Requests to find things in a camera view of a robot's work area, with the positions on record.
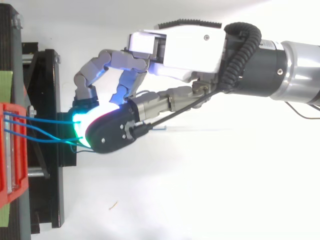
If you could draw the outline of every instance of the white background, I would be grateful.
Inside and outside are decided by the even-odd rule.
[[[22,40],[60,55],[61,108],[73,76],[102,49],[120,50],[138,29],[179,18],[243,21],[264,39],[320,45],[316,0],[11,0]],[[100,102],[121,72],[96,84]],[[148,76],[141,90],[182,83]],[[295,104],[305,115],[319,114]],[[320,239],[319,122],[283,102],[218,95],[107,155],[80,153],[63,169],[65,223],[33,240]]]

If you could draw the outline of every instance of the red plastic frame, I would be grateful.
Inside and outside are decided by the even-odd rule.
[[[27,161],[27,139],[20,136],[13,137],[14,144],[14,173],[15,185],[17,188],[12,189],[8,194],[6,159],[5,159],[5,123],[4,112],[11,112],[20,116],[26,116],[26,109],[20,105],[11,103],[0,103],[0,208],[11,203],[29,187],[28,181],[28,161]],[[13,117],[13,120],[26,124],[26,120]],[[17,124],[13,125],[13,131],[19,134],[27,135],[27,128]]]

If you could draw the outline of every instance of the coiled cable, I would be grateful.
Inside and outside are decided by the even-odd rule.
[[[227,34],[234,36],[239,36],[241,33],[247,33],[244,44],[228,63],[219,83],[219,88],[224,93],[230,93],[236,87],[239,76],[244,70],[246,63],[260,45],[262,36],[260,30],[256,26],[245,22],[231,23],[225,26],[224,31]]]

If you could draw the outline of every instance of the green tape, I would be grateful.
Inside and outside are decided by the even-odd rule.
[[[6,204],[2,208],[0,208],[0,228],[8,227],[9,214],[10,214],[10,204]]]
[[[10,103],[12,71],[0,71],[0,103]],[[10,204],[0,208],[0,227],[8,227]]]
[[[0,103],[10,103],[12,71],[0,71]]]

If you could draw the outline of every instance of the robotic arm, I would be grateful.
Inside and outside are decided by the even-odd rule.
[[[224,92],[274,100],[320,104],[320,47],[261,39],[248,23],[177,20],[129,36],[123,51],[102,50],[75,75],[74,120],[94,116],[82,129],[85,141],[97,153],[109,153],[133,143],[150,129],[190,108],[200,108]],[[123,70],[110,102],[115,110],[97,114],[92,85],[108,69]],[[136,97],[146,73],[190,83]],[[143,121],[175,112],[157,122]]]

